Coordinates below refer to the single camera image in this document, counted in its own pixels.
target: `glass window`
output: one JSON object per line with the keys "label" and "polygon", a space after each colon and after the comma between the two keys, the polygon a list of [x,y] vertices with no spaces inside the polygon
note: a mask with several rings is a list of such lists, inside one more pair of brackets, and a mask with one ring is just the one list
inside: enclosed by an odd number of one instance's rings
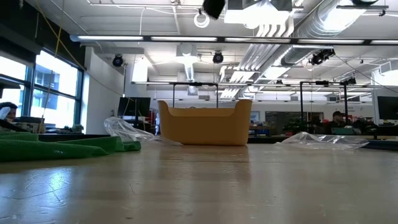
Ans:
{"label": "glass window", "polygon": [[[30,115],[41,118],[44,112],[47,92],[41,90],[33,91],[33,100]],[[47,107],[45,109],[44,123],[47,127],[63,128],[72,127],[75,114],[75,100],[64,96],[50,93]]]}
{"label": "glass window", "polygon": [[41,51],[36,56],[35,84],[50,87],[76,96],[78,70],[69,64]]}
{"label": "glass window", "polygon": [[22,85],[20,90],[3,89],[2,98],[0,98],[0,103],[11,102],[18,106],[16,114],[17,117],[20,117],[22,113],[22,104],[24,102],[24,90],[25,87]]}
{"label": "glass window", "polygon": [[25,80],[26,65],[19,62],[0,57],[0,74],[7,75],[20,80]]}

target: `yellow bin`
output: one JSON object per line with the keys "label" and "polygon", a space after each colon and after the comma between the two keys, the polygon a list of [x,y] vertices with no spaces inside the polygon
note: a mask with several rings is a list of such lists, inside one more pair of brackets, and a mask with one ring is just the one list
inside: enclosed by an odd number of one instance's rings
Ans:
{"label": "yellow bin", "polygon": [[158,101],[162,137],[182,144],[244,146],[248,142],[251,100],[235,108],[169,108]]}

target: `wooden table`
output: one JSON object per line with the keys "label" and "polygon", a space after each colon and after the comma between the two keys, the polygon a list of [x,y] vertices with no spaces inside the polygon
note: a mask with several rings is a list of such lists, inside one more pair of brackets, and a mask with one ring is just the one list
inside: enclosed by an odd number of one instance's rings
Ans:
{"label": "wooden table", "polygon": [[396,224],[398,154],[147,146],[0,164],[0,223]]}

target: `green mat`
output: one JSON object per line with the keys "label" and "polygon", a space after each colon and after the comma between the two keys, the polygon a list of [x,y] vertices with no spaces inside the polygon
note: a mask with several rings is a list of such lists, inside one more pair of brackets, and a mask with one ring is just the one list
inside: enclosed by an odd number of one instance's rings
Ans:
{"label": "green mat", "polygon": [[114,152],[140,151],[140,142],[120,137],[91,138],[62,142],[40,142],[37,134],[0,133],[0,162],[46,159],[79,159]]}

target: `computer screen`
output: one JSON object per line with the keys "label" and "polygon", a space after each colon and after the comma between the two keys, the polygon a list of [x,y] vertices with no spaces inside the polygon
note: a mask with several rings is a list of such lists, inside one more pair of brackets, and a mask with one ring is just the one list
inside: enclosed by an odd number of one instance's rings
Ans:
{"label": "computer screen", "polygon": [[398,97],[378,96],[380,119],[398,120]]}
{"label": "computer screen", "polygon": [[148,116],[150,97],[120,97],[118,116]]}

